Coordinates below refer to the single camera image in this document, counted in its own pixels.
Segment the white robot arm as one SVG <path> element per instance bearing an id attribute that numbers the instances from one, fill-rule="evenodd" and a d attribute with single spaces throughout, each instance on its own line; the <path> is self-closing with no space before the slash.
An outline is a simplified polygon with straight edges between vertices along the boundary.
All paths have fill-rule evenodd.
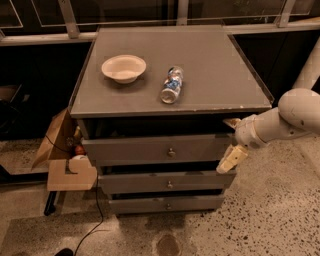
<path id="1" fill-rule="evenodd" d="M 266 147 L 273 140 L 289 140 L 320 134 L 320 94 L 315 91 L 320 77 L 320 39 L 317 40 L 293 88 L 285 92 L 278 106 L 244 119 L 225 119 L 235 130 L 235 145 L 230 145 L 217 171 L 229 172 L 250 150 Z"/>

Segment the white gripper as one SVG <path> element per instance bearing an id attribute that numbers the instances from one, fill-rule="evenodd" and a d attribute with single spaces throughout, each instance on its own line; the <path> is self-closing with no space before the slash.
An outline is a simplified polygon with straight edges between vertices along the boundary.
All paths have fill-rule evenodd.
<path id="1" fill-rule="evenodd" d="M 229 145 L 223 158 L 220 160 L 216 171 L 220 174 L 229 172 L 232 168 L 248 157 L 248 149 L 260 149 L 267 146 L 256 130 L 257 115 L 251 115 L 244 119 L 227 118 L 223 123 L 235 129 L 235 139 L 240 145 Z"/>

